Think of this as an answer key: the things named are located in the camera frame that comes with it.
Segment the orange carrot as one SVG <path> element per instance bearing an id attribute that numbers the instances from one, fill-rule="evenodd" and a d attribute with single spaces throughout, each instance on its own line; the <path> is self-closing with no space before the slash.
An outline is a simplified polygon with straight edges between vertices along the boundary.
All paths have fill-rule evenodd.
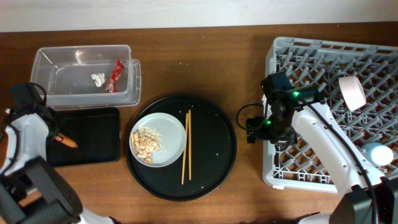
<path id="1" fill-rule="evenodd" d="M 71 140 L 70 138 L 66 137 L 65 135 L 63 135 L 61 133 L 58 133 L 55 136 L 55 140 L 60 142 L 60 143 L 62 143 L 62 144 L 64 144 L 64 145 L 66 145 L 66 146 L 68 146 L 68 147 L 70 147 L 70 148 L 77 148 L 78 147 L 78 144 L 75 141 Z"/>

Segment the red snack wrapper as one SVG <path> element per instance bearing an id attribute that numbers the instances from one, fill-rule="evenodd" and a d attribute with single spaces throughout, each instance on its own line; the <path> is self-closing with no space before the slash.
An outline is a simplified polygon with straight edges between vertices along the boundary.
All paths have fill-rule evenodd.
<path id="1" fill-rule="evenodd" d="M 108 93 L 116 92 L 116 83 L 119 80 L 119 77 L 121 76 L 121 73 L 124 70 L 124 68 L 125 66 L 122 64 L 122 62 L 120 60 L 117 60 L 113 72 L 106 85 L 106 91 Z"/>

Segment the white bowl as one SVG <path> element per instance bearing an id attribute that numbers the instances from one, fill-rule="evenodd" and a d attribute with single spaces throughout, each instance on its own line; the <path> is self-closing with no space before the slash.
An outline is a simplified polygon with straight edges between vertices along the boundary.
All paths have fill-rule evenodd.
<path id="1" fill-rule="evenodd" d="M 340 77 L 338 83 L 350 111 L 355 111 L 366 104 L 364 90 L 356 76 Z"/>

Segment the light blue cup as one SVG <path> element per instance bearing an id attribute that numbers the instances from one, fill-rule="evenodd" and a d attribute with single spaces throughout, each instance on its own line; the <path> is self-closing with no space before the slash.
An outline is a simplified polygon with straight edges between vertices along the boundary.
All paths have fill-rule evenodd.
<path id="1" fill-rule="evenodd" d="M 394 158 L 393 151 L 379 142 L 367 143 L 362 147 L 362 150 L 364 157 L 375 167 L 386 166 Z"/>

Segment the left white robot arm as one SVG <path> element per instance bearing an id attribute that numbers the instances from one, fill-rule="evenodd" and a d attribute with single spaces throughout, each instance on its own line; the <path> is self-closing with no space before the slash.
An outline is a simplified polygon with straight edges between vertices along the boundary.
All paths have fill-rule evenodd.
<path id="1" fill-rule="evenodd" d="M 47 106 L 42 86 L 25 82 L 10 88 L 14 107 L 1 125 L 7 139 L 6 160 L 1 167 L 1 216 L 6 223 L 116 224 L 113 217 L 87 209 L 74 189 L 47 162 L 47 145 L 58 141 L 76 148 L 75 141 L 61 134 Z"/>

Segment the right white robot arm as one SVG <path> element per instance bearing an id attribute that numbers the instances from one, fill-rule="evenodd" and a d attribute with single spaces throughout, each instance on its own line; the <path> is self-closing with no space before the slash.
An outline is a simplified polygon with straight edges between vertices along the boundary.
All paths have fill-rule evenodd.
<path id="1" fill-rule="evenodd" d="M 284 72 L 270 74 L 261 87 L 261 117 L 242 127 L 247 142 L 291 145 L 306 141 L 327 172 L 341 200 L 331 214 L 313 213 L 296 223 L 397 223 L 397 180 L 388 179 L 365 158 L 333 117 L 323 95 L 312 86 L 294 88 Z"/>

